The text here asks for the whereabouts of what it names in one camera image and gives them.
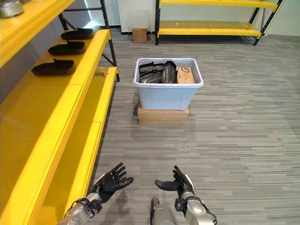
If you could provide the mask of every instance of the small cardboard box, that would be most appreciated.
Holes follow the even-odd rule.
[[[132,29],[132,42],[133,43],[147,43],[147,29],[146,28],[133,28]]]
[[[138,121],[140,125],[185,124],[189,109],[186,110],[145,110],[138,103]]]
[[[177,83],[195,83],[190,67],[178,67]]]

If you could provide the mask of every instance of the plastic storage box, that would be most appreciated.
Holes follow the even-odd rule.
[[[140,83],[139,66],[173,61],[177,67],[191,67],[195,83]],[[136,61],[133,85],[138,88],[143,109],[185,110],[197,88],[204,85],[196,60],[191,58],[140,58]]]

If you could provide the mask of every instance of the yellow metal shelving unit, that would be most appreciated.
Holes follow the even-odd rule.
[[[31,0],[22,15],[0,20],[0,67],[75,0]]]
[[[39,16],[43,12],[52,20],[50,12],[58,15],[71,2],[30,3],[40,6]],[[12,26],[1,29],[1,56],[6,61],[51,21],[26,15],[26,7],[26,20],[1,19],[1,25]],[[39,20],[42,25],[13,34],[14,24],[19,27],[22,20],[24,24]],[[0,224],[55,224],[72,201],[86,194],[118,74],[116,66],[97,67],[107,42],[113,48],[109,29],[94,33],[93,39],[81,40],[87,48],[84,54],[52,56],[46,52],[35,64],[73,60],[76,71],[72,75],[36,76],[29,71],[0,106]],[[53,45],[62,43],[66,41],[58,38]]]
[[[282,0],[274,3],[269,0],[157,0],[155,19],[155,42],[158,45],[159,35],[237,35],[257,37],[257,44],[268,27]],[[219,21],[160,21],[162,5],[212,5],[255,7],[250,22],[219,22]],[[259,8],[272,8],[272,13],[261,31],[254,28],[253,22]]]

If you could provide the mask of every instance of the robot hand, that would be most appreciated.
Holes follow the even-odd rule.
[[[165,191],[177,191],[178,197],[181,198],[184,192],[191,192],[194,195],[194,188],[190,178],[183,174],[178,166],[174,166],[173,170],[174,181],[160,181],[156,180],[155,184],[160,189]]]
[[[115,191],[127,187],[134,181],[133,177],[125,177],[126,171],[123,163],[119,163],[111,171],[105,173],[95,183],[92,192],[97,193],[102,203],[107,202]]]
[[[102,203],[107,202],[115,191],[120,190],[134,179],[126,178],[123,163],[119,163],[111,171],[103,174],[93,186],[92,191],[85,197],[74,201],[64,218],[58,225],[83,225],[102,209]]]
[[[182,211],[189,224],[193,225],[217,225],[217,217],[213,214],[204,202],[195,196],[194,187],[190,178],[181,172],[178,166],[174,166],[174,181],[159,181],[155,184],[165,191],[177,191],[178,197],[175,200],[176,211]]]

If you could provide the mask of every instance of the gray carpet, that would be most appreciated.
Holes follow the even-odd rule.
[[[121,81],[91,181],[121,161],[135,181],[89,224],[148,225],[154,196],[175,211],[177,193],[154,185],[172,180],[174,165],[190,176],[220,225],[300,224],[299,37],[269,35],[257,46],[251,37],[162,37],[155,46],[153,35],[133,44],[113,29],[112,38]],[[204,86],[185,125],[137,124],[132,78],[143,57],[197,61]]]

